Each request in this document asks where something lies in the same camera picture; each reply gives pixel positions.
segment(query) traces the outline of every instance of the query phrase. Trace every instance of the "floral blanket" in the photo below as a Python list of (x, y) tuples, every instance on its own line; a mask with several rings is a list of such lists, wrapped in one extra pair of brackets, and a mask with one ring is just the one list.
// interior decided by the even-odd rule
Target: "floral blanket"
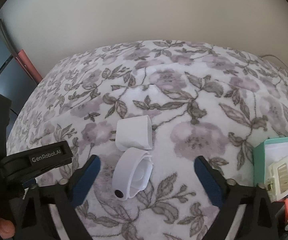
[[(111, 178), (120, 152), (110, 131), (148, 114), (154, 163), (147, 188), (125, 202)], [(20, 112), (8, 154), (67, 140), (72, 164), (39, 177), (69, 178), (96, 154), (101, 171), (76, 208), (94, 240), (202, 239), (218, 209), (193, 161), (203, 155), (226, 178), (252, 185), (253, 147), (288, 136), (288, 72), (247, 52), (206, 43), (138, 41), (61, 60)], [(62, 239), (63, 226), (54, 211)]]

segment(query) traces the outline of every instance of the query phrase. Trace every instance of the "white plastic toy part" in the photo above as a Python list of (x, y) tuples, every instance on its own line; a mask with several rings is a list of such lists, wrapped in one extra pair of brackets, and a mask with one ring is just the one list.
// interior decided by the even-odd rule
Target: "white plastic toy part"
[(116, 127), (116, 147), (124, 152), (131, 147), (151, 150), (152, 123), (148, 115), (120, 119)]
[(133, 198), (147, 187), (153, 169), (151, 155), (147, 151), (129, 148), (116, 164), (113, 178), (113, 194), (119, 200)]
[(288, 195), (288, 157), (268, 166), (265, 187), (270, 200), (279, 201)]

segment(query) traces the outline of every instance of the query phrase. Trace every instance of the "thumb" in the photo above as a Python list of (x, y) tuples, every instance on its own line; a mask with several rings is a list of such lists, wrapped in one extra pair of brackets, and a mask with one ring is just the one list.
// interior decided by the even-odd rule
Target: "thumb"
[(0, 218), (0, 236), (3, 239), (11, 238), (14, 236), (14, 233), (15, 233), (15, 227), (13, 223), (9, 220)]

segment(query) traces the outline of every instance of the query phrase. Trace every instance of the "beige wall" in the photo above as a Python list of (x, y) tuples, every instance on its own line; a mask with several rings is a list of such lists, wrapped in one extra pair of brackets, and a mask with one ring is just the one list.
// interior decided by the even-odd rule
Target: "beige wall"
[(60, 59), (125, 41), (204, 41), (288, 65), (285, 0), (8, 0), (0, 16), (45, 76)]

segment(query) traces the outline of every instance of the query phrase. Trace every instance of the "blue rubber tip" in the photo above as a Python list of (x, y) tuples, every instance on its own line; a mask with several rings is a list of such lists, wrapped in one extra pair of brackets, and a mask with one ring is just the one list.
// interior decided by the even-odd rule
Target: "blue rubber tip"
[(194, 161), (194, 170), (212, 205), (221, 208), (223, 206), (221, 187), (216, 183), (215, 179), (198, 157)]
[(72, 189), (71, 205), (77, 207), (83, 204), (88, 192), (90, 191), (98, 173), (100, 172), (101, 161), (98, 156), (86, 167), (84, 174)]

